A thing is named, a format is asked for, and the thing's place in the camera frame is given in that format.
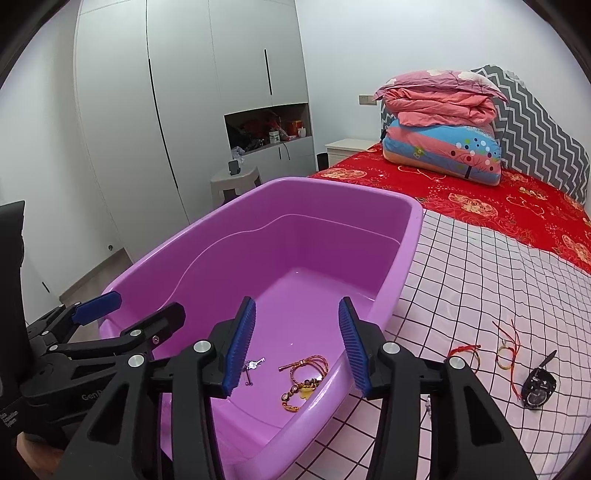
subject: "pink pillow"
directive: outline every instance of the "pink pillow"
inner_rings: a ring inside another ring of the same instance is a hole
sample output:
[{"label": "pink pillow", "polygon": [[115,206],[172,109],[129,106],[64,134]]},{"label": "pink pillow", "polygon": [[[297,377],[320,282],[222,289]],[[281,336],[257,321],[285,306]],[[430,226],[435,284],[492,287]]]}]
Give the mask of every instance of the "pink pillow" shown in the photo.
[{"label": "pink pillow", "polygon": [[389,79],[375,92],[374,100],[381,100],[384,93],[393,88],[423,87],[435,90],[456,90],[480,93],[500,98],[507,102],[507,97],[488,78],[474,72],[454,70],[420,70],[404,73]]}]

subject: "red string bracelet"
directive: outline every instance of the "red string bracelet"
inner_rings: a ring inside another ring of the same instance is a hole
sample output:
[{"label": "red string bracelet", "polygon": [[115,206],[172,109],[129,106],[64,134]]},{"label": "red string bracelet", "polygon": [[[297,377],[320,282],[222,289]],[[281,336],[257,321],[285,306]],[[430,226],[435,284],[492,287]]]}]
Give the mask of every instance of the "red string bracelet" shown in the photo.
[{"label": "red string bracelet", "polygon": [[[519,333],[517,332],[517,329],[515,328],[515,322],[512,319],[511,319],[511,326],[513,327],[513,331],[515,332],[514,338],[511,338],[511,335],[509,335],[506,331],[504,331],[501,328],[501,325],[499,325],[495,322],[493,322],[493,324],[501,332],[503,332],[505,334],[505,336],[507,337],[507,340],[503,340],[503,345],[501,345],[501,347],[496,351],[495,362],[499,366],[499,368],[501,368],[503,370],[510,370],[511,371],[511,390],[513,390],[513,393],[517,397],[517,400],[521,401],[521,395],[517,391],[517,388],[515,386],[515,382],[513,380],[513,376],[514,376],[514,372],[515,372],[515,362],[517,361],[517,354],[519,353],[519,349],[521,348],[521,340],[519,339]],[[506,344],[507,342],[512,343],[513,346],[507,346],[507,344]],[[511,363],[509,365],[501,365],[501,363],[499,362],[500,354],[503,350],[509,350],[512,353]]]},{"label": "red string bracelet", "polygon": [[478,355],[479,348],[481,348],[480,345],[459,346],[457,348],[453,348],[453,349],[449,350],[447,357],[450,358],[451,356],[454,356],[456,353],[472,352],[472,358],[476,357],[476,360],[478,361],[478,365],[476,367],[476,370],[474,370],[474,373],[477,374],[478,371],[480,370],[480,355]]}]

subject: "nightstand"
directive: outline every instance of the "nightstand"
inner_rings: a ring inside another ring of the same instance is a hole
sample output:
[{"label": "nightstand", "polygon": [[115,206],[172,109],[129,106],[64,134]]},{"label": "nightstand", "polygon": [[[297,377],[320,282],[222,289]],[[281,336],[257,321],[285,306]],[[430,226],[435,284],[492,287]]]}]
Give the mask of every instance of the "nightstand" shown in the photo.
[{"label": "nightstand", "polygon": [[357,152],[362,152],[368,148],[373,147],[377,141],[374,140],[356,140],[354,138],[345,138],[338,142],[329,143],[326,146],[326,151],[329,155],[329,167],[337,164]]}]

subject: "wall switch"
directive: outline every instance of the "wall switch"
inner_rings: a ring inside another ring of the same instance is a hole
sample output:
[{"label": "wall switch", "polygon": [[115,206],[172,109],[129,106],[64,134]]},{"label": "wall switch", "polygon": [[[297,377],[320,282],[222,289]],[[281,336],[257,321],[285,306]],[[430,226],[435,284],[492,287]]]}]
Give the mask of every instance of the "wall switch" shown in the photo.
[{"label": "wall switch", "polygon": [[359,95],[360,105],[377,105],[378,102],[374,100],[373,95]]}]

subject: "plastic stool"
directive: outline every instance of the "plastic stool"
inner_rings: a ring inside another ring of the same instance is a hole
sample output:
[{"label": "plastic stool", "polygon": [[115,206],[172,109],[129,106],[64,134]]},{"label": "plastic stool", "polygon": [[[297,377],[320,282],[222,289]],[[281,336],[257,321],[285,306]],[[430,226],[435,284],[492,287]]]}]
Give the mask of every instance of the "plastic stool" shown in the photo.
[{"label": "plastic stool", "polygon": [[209,181],[212,186],[213,208],[216,209],[238,198],[243,193],[261,186],[261,177],[258,168],[254,166],[241,166],[236,175],[230,175],[227,168],[220,170]]}]

